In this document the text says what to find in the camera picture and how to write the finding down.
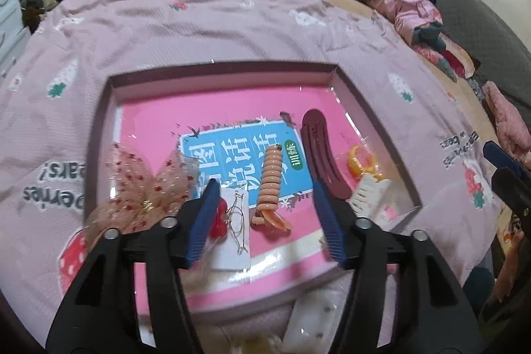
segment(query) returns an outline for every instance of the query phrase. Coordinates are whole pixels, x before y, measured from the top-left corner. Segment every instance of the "white card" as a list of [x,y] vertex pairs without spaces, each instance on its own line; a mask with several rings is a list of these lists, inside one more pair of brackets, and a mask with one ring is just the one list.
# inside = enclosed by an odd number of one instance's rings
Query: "white card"
[[[236,199],[236,193],[243,194],[242,198]],[[243,229],[241,228],[241,213],[237,209],[232,213],[232,227],[234,232],[239,233],[237,240],[229,229],[227,237],[219,239],[211,246],[207,244],[203,259],[208,266],[215,270],[244,270],[251,267],[251,254],[249,247],[249,194],[243,189],[221,188],[221,197],[227,202],[230,209],[236,200],[236,206],[241,207],[243,213]]]

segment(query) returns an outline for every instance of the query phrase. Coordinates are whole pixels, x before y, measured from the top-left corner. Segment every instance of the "pink blanket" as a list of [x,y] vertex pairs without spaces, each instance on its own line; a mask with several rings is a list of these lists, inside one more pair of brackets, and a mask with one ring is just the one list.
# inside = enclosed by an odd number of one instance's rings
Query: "pink blanket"
[[423,210],[406,231],[426,230],[464,282],[495,233],[490,169],[455,101],[381,15],[323,0],[65,0],[1,89],[0,289],[39,342],[61,301],[58,257],[83,223],[84,155],[106,78],[212,59],[341,65],[419,191]]

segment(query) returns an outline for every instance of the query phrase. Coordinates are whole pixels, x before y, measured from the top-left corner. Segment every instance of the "white star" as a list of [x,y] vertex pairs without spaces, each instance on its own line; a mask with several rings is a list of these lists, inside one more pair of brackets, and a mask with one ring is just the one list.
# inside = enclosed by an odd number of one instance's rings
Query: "white star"
[[281,198],[279,204],[282,208],[286,208],[286,209],[291,208],[288,197]]

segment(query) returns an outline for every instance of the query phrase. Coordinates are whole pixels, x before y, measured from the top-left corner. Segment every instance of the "blue label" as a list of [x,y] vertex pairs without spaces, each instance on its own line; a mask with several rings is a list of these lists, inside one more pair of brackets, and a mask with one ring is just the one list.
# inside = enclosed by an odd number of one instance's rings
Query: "blue label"
[[[210,179],[217,179],[224,187],[246,188],[251,207],[257,203],[266,147],[284,145],[288,140],[297,143],[299,149],[303,148],[293,128],[283,121],[273,121],[201,131],[198,137],[182,135],[180,145],[185,155],[199,160],[197,195]],[[280,196],[310,191],[312,179],[303,153],[300,152],[303,162],[300,170],[291,166],[285,148],[282,148],[282,156]]]

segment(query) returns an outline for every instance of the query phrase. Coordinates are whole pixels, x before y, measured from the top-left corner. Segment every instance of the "silver bolt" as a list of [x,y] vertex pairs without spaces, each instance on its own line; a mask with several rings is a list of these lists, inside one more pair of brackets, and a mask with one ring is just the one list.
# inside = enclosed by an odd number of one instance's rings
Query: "silver bolt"
[[428,235],[425,231],[422,230],[415,230],[413,231],[413,237],[417,239],[419,242],[424,242],[425,240],[428,240]]
[[356,226],[362,230],[368,230],[372,226],[372,222],[367,218],[358,218]]
[[173,228],[177,225],[177,220],[172,216],[166,216],[162,221],[160,221],[160,226],[164,228]]
[[103,237],[105,237],[107,240],[113,240],[113,239],[116,239],[119,234],[120,234],[120,232],[116,228],[109,228],[105,232]]

